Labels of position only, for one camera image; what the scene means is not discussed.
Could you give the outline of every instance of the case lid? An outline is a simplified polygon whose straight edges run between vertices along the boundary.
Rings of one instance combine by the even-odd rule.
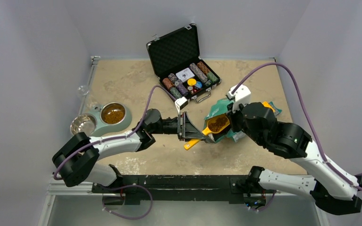
[[[163,73],[200,55],[196,24],[155,39],[146,47],[156,76],[163,76]]]

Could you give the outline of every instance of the yellow scoop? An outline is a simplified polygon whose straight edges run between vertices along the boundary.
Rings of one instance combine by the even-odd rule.
[[[228,120],[227,116],[225,114],[213,117],[207,121],[207,127],[202,131],[202,133],[207,136],[210,133],[219,133],[223,129],[225,129],[230,124],[230,121]],[[192,148],[195,144],[197,144],[199,139],[193,139],[190,140],[188,143],[184,145],[185,150],[189,150]]]

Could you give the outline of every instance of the poker chip case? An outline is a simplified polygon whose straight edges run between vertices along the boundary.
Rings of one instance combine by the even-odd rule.
[[[186,94],[185,97],[188,101],[202,102],[209,98],[211,91],[221,83],[221,78],[200,57],[196,24],[189,24],[162,37],[156,37],[153,41],[148,42],[146,47],[155,75],[164,88],[166,88],[163,83],[164,79],[168,78],[170,74],[176,74],[189,68],[192,63],[197,65],[202,62],[213,73],[211,74],[211,84],[208,82],[205,84],[205,81],[202,81],[201,77],[193,72],[195,74],[193,78],[202,84],[202,88],[194,89],[194,92]],[[188,88],[187,81],[182,84]]]

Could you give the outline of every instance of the beige tabletop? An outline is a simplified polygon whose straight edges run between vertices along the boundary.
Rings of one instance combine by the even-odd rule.
[[[217,100],[255,67],[270,62],[259,60],[205,60],[222,78],[207,100],[191,101],[187,111],[191,121],[203,129],[204,117]],[[132,113],[130,130],[139,122],[151,88],[159,84],[149,60],[100,60],[92,82],[92,91],[101,104],[120,102]],[[265,67],[249,78],[245,85],[252,92],[252,102],[273,101],[282,109],[279,121],[291,122],[288,105],[275,66]],[[171,99],[156,89],[149,108],[160,111],[162,118],[175,117]],[[286,174],[306,174],[300,166],[274,156],[245,137],[238,142],[224,139],[217,144],[198,143],[186,151],[176,135],[154,135],[156,143],[147,150],[123,153],[102,159],[100,163],[115,165],[122,174],[229,175],[247,174],[252,166]]]

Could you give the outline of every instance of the gray wall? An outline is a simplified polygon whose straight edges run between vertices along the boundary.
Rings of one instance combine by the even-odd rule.
[[[194,22],[204,57],[278,55],[309,0],[66,0],[93,55],[148,57],[145,44]]]
[[[279,60],[296,76],[324,151],[348,172],[362,172],[362,1],[310,1]],[[294,122],[307,125],[280,72]],[[362,225],[362,213],[329,218]]]
[[[36,225],[89,53],[59,0],[0,0],[0,225]]]

